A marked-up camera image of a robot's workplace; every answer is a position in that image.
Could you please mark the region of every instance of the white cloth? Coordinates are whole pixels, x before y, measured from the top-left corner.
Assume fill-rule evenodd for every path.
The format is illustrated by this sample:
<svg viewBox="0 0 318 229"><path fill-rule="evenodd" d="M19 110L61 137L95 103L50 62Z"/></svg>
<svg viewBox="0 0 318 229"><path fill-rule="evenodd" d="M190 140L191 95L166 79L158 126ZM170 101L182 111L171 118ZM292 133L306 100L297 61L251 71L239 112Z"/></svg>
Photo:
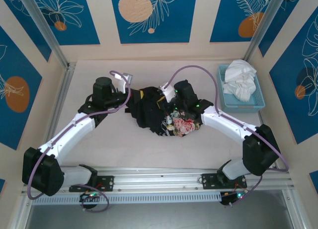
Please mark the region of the white cloth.
<svg viewBox="0 0 318 229"><path fill-rule="evenodd" d="M244 60L234 60L225 71L223 91L234 94L238 100L248 102L255 92L256 70Z"/></svg>

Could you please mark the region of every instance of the cable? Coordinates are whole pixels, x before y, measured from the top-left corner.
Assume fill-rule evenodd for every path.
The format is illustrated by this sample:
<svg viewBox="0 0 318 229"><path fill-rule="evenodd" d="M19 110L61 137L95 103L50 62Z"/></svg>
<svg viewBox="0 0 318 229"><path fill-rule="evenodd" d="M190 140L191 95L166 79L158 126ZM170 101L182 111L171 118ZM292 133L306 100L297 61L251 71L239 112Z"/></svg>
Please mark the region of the cable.
<svg viewBox="0 0 318 229"><path fill-rule="evenodd" d="M74 125L78 124L79 122L81 122L82 120L88 118L88 117L91 117L91 116L95 116L95 115L100 115L100 114L109 114L109 113L114 113L114 112L117 112L119 109L121 109L122 107L124 107L127 102L129 101L129 98L130 98L130 93L131 93L131 89L130 89L130 85L129 85L129 82L127 81L127 79L119 72L117 71L110 71L109 72L111 75L115 76L115 74L118 74L119 76L121 76L121 78L125 81L127 87L128 87L128 95L127 95L127 98L125 100L125 102L120 105L119 107L117 108L114 108L114 109L111 109L111 110L107 110L107 111L99 111L99 112L95 112L95 113L91 113L91 114L88 114L80 119L78 119L77 121L75 121L75 124L73 125L70 125L68 126L58 137L56 137L56 139L51 143L51 146L50 147L47 147L46 150L41 154L41 156L39 157L39 159L36 161L33 169L32 169L32 172L30 174L30 178L29 178L29 181L28 181L28 185L27 185L27 195L28 195L28 198L30 200L35 200L35 199L38 199L39 197L41 197L43 195L43 193L40 193L39 195L33 197L31 195L31 184L32 184L32 181L33 181L33 178L34 178L34 175L35 175L35 172L37 170L37 168L39 167L41 161L43 160L43 158L45 157L45 155L47 154L47 152L56 144L56 142L62 138Z"/></svg>
<svg viewBox="0 0 318 229"><path fill-rule="evenodd" d="M81 205L80 205L85 212L88 212L88 213L101 213L101 212L105 212L105 211L108 209L108 207L109 207L109 199L108 199L108 197L107 197L102 191L98 190L97 188L94 188L94 187L91 187L91 186L87 186L87 185L78 184L77 186L78 186L78 187L83 187L83 188L88 188L88 189L91 189L91 190L93 190L93 191L96 191L96 192L98 192L101 196L103 196L103 197L106 199L106 201L107 201L107 206L106 206L105 208L101 209L101 210L96 210L96 211L94 211L94 210L88 210L88 209L84 208L84 202L85 202L88 198L90 198L90 197L87 197L87 198L83 199L83 201L82 201L82 203L81 203Z"/></svg>
<svg viewBox="0 0 318 229"><path fill-rule="evenodd" d="M238 126L244 128L244 125L238 121L236 121L235 119L232 119L231 117L228 117L226 115L223 115L219 109L218 109L218 96L219 96L219 89L218 89L218 84L217 84L217 81L215 80L215 78L213 77L213 75L208 71L206 70L205 68L201 67L201 66L198 66L198 65L187 65L187 66L184 66L184 67L181 67L179 68L171 77L171 79L169 80L169 82L166 84L166 86L164 87L164 89L166 89L172 82L172 80L174 79L174 77L180 72L182 71L183 69L187 69L187 68L198 68L198 69L201 69L203 71L205 71L209 76L210 78L213 80L213 83L214 83L214 87L215 87L215 109L217 111L217 113L224 117L225 119L237 124ZM285 160L285 158L278 152L278 150L276 150L275 147L273 147L270 142L268 142L264 137L262 137L260 134L258 134L257 132L255 132L254 130L250 129L249 127L246 127L246 130L251 132L253 135L255 135L256 137L258 137L260 140L262 140L268 147L270 147L271 150L273 150L277 155L278 157L281 158L281 160L283 161L284 165L285 165L285 168L284 169L278 169L278 168L273 168L273 169L269 169L269 170L273 170L273 171L279 171L279 172L287 172L289 170L289 165L287 163L287 161ZM261 176L258 183L256 183L246 194L245 196L242 198L244 199L246 196L248 196L252 191L254 191L254 189L261 183L263 177Z"/></svg>

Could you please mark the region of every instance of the orange circle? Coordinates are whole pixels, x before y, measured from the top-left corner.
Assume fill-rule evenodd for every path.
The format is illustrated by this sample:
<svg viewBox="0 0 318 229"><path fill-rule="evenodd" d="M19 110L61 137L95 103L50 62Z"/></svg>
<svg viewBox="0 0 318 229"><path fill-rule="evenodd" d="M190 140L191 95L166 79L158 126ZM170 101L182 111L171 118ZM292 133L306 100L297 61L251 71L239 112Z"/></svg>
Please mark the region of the orange circle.
<svg viewBox="0 0 318 229"><path fill-rule="evenodd" d="M305 87L302 85L297 86L295 89L295 96L301 100L305 97L305 95L306 95Z"/></svg>
<svg viewBox="0 0 318 229"><path fill-rule="evenodd" d="M150 0L119 0L118 9L127 22L138 23L149 18L153 5Z"/></svg>
<svg viewBox="0 0 318 229"><path fill-rule="evenodd" d="M18 113L25 111L30 100L30 90L28 83L19 76L12 76L6 81L4 87L7 91L9 91L7 94L5 94L5 101L8 107L12 111ZM12 87L14 87L14 89L19 89L22 87L23 89L19 90L19 94L17 94L12 90Z"/></svg>
<svg viewBox="0 0 318 229"><path fill-rule="evenodd" d="M65 31L66 30L66 24L64 24L63 22L61 21L56 21L55 24L54 24L55 28L57 30L60 30L60 31Z"/></svg>
<svg viewBox="0 0 318 229"><path fill-rule="evenodd" d="M261 19L263 18L264 13L259 12L253 14L253 16L247 17L245 20L241 22L238 28L238 34L242 38L250 38L253 37L256 28L258 27Z"/></svg>

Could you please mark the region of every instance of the purple cable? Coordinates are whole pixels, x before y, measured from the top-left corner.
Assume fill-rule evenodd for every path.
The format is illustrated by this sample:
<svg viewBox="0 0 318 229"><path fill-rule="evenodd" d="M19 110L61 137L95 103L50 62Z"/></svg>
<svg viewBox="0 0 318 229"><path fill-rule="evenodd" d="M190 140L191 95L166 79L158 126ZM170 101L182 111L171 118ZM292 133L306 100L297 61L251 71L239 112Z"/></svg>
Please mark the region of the purple cable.
<svg viewBox="0 0 318 229"><path fill-rule="evenodd" d="M171 84L172 80L174 79L174 77L183 69L187 69L187 68L198 68L198 69L201 69L203 71L205 71L209 76L210 78L213 80L214 82L214 87L215 87L215 109L217 111L217 113L224 117L225 119L237 124L238 126L240 127L244 127L244 125L238 121L236 121L235 119L232 119L231 117L228 117L226 115L223 115L220 113L219 109L218 109L218 95L219 95L219 89L218 89L218 84L215 80L215 78L213 77L213 75L208 71L206 70L205 68L201 67L201 66L198 66L198 65L187 65L187 66L184 66L184 67L181 67L180 69L178 69L171 77L171 79L169 80L169 82L167 83L165 89ZM288 169L289 169L289 165L287 163L287 161L285 160L285 158L278 152L278 150L276 150L275 147L273 147L270 142L268 142L264 137L262 137L260 134L256 133L254 130L246 127L246 130L251 132L253 135L255 135L256 137L258 137L260 140L262 140L268 147L270 147L271 150L273 150L280 158L281 160L283 161L284 165L285 165L285 169L278 169L278 168L273 168L273 169L269 169L269 170L273 170L273 171L279 171L279 172L287 172ZM255 184L255 186L253 186L246 194L245 196L242 198L244 199L247 195L249 195L259 184L260 182L262 181L263 177L261 176L258 183Z"/></svg>
<svg viewBox="0 0 318 229"><path fill-rule="evenodd" d="M87 197L87 198L85 198L85 199L82 201L82 203L81 203L81 205L80 205L85 212L88 212L88 213L101 213L101 212L105 212L105 211L108 209L108 207L109 207L109 199L108 199L108 197L107 197L102 191L99 191L97 188L94 188L94 187L91 187L91 186L87 186L87 185L78 184L77 186L78 186L78 187L83 187L83 188L88 188L88 189L94 190L94 191L98 192L101 196L103 196L103 197L106 199L106 201L107 201L107 206L106 206L105 208L103 208L103 209L101 209L101 210L93 211L93 210L88 210L88 209L84 208L84 202L85 202L88 198L90 198L90 197Z"/></svg>
<svg viewBox="0 0 318 229"><path fill-rule="evenodd" d="M119 109L121 109L122 107L124 107L124 106L127 104L127 102L129 101L129 98L130 98L130 93L131 93L131 89L130 89L130 86L129 86L129 82L127 81L127 79L126 79L121 73L119 73L119 72L117 72L117 71L110 71L109 73L110 73L111 75L113 75L113 76L114 76L115 74L118 74L118 75L121 76L122 79L125 81L125 83L126 83L126 85L127 85L127 87L128 87L128 95L127 95L127 98L126 98L125 102L124 102L122 105L120 105L119 107L114 108L114 109L112 109L112 110L99 111L99 112L95 112L95 113L91 113L91 114L89 114L89 115L86 115L86 116L84 116L84 117L78 119L77 121L75 121L75 124L79 123L80 121L82 121L82 120L84 120L84 119L86 119L86 118L88 118L88 117L90 117L90 116L95 116L95 115L100 115L100 114L114 113L114 112L118 111ZM73 126L74 126L74 125L68 126L58 137L56 137L56 139L52 142L51 147L54 146L54 145L56 144L56 142L57 142L60 138L62 138ZM30 174L30 178L29 178L28 185L27 185L27 195L28 195L28 198L29 198L30 200L35 200L35 199L37 199L37 198L39 198L39 197L41 197L41 196L43 195L43 193L40 193L39 195L33 197L33 196L31 195L31 184L32 184L33 177L34 177L34 175L35 175L35 172L36 172L37 168L39 167L39 165L40 165L42 159L43 159L44 156L47 154L47 152L51 149L51 147L47 147L46 150L42 153L42 155L39 157L38 161L36 161L36 163L35 163L35 165L34 165L34 167L33 167L33 169L32 169L32 172L31 172L31 174Z"/></svg>

